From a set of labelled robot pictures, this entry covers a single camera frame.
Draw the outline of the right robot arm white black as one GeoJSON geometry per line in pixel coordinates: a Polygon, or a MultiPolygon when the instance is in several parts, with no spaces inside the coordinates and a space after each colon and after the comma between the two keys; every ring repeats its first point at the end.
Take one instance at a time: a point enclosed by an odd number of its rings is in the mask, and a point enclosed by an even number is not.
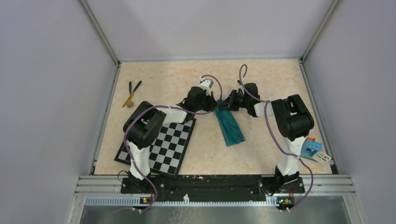
{"type": "Polygon", "coordinates": [[[299,177],[298,161],[301,149],[310,130],[314,127],[314,119],[300,95],[295,94],[285,99],[264,101],[258,94],[255,83],[240,85],[220,104],[221,108],[238,111],[247,110],[252,117],[273,115],[279,133],[283,136],[283,154],[275,168],[274,187],[279,192],[287,192],[299,177]]]}

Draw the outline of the teal cloth napkin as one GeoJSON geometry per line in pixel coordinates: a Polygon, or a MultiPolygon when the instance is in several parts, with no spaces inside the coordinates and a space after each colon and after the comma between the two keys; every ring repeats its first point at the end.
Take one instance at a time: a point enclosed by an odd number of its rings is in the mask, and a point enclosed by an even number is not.
{"type": "Polygon", "coordinates": [[[246,140],[230,110],[218,106],[214,112],[227,147],[240,144],[246,140]]]}

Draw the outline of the green handled gold spoon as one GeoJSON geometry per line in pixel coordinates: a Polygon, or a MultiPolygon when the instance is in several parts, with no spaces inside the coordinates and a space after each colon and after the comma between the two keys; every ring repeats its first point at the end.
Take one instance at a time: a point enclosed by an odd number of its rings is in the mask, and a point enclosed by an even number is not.
{"type": "Polygon", "coordinates": [[[132,82],[129,82],[129,91],[130,91],[130,96],[126,102],[126,107],[130,108],[134,105],[134,102],[132,101],[132,98],[134,96],[134,93],[136,92],[136,90],[140,87],[140,85],[142,84],[142,81],[140,80],[137,85],[134,87],[134,89],[132,90],[132,82]]]}

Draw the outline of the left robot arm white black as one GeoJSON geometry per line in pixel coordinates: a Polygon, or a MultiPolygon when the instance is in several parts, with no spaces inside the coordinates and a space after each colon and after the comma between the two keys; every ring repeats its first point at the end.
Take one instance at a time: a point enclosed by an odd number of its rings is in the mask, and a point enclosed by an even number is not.
{"type": "Polygon", "coordinates": [[[193,86],[187,97],[174,106],[153,105],[142,101],[123,126],[124,145],[130,155],[128,177],[139,193],[149,189],[149,148],[162,126],[169,123],[184,124],[196,114],[212,112],[218,105],[210,87],[193,86]]]}

